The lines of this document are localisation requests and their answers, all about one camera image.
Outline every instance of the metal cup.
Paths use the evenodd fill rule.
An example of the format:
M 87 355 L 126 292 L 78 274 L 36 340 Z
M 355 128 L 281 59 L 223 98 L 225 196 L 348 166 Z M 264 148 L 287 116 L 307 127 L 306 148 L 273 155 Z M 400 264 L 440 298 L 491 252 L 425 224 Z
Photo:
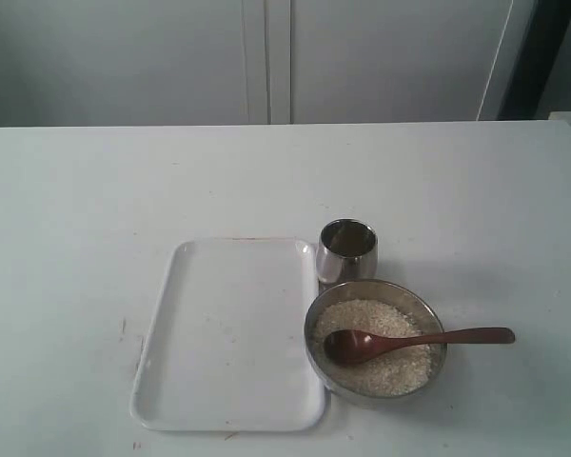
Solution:
M 326 286 L 352 279 L 372 279 L 377 271 L 379 240 L 371 226 L 338 219 L 324 227 L 315 259 L 320 282 Z

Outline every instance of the metal bowl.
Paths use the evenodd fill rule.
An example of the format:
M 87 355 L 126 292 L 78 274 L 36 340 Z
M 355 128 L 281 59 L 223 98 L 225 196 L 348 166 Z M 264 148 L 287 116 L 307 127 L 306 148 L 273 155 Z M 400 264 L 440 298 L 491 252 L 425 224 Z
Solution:
M 446 358 L 446 345 L 430 345 L 431 367 L 427 382 L 415 390 L 401 395 L 370 396 L 350 388 L 344 387 L 328 376 L 313 354 L 312 334 L 317 319 L 324 310 L 337 303 L 348 300 L 377 300 L 387 303 L 401 313 L 409 316 L 423 334 L 441 333 L 444 331 L 442 323 L 434 311 L 420 297 L 401 286 L 380 280 L 355 280 L 329 288 L 319 295 L 306 312 L 305 318 L 305 346 L 306 354 L 311 365 L 324 382 L 325 386 L 345 398 L 350 403 L 361 407 L 380 407 L 388 404 L 395 398 L 410 395 L 430 384 L 440 373 Z

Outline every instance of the uncooked rice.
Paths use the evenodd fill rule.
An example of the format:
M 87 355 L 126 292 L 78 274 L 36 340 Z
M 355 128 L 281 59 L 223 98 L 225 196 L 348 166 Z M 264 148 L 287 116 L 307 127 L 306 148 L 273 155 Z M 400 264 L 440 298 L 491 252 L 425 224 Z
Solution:
M 353 367 L 334 365 L 325 356 L 324 338 L 348 328 L 393 338 L 421 335 L 401 312 L 376 300 L 350 300 L 325 309 L 313 331 L 312 350 L 320 368 L 338 384 L 364 395 L 392 396 L 427 382 L 431 367 L 428 345 L 394 350 Z

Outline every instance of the brown spoon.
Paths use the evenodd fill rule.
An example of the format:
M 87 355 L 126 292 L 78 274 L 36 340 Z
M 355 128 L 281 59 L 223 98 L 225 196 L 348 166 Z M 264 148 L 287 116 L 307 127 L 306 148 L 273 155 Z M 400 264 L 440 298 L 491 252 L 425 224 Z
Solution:
M 502 327 L 466 328 L 410 338 L 387 338 L 361 330 L 338 330 L 325 337 L 324 351 L 337 365 L 357 365 L 408 346 L 445 343 L 508 345 L 514 341 L 514 332 Z

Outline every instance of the white cabinet door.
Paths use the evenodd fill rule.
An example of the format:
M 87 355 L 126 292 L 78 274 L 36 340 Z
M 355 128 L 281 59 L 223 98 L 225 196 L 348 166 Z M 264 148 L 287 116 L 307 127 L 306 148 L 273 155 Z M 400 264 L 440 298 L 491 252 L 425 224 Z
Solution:
M 263 0 L 0 1 L 0 126 L 265 124 Z
M 273 47 L 283 39 L 291 45 L 291 81 L 270 73 L 272 117 L 297 124 L 494 119 L 533 6 L 293 0 L 291 36 L 275 45 L 269 28 L 271 67 L 275 52 L 284 54 Z

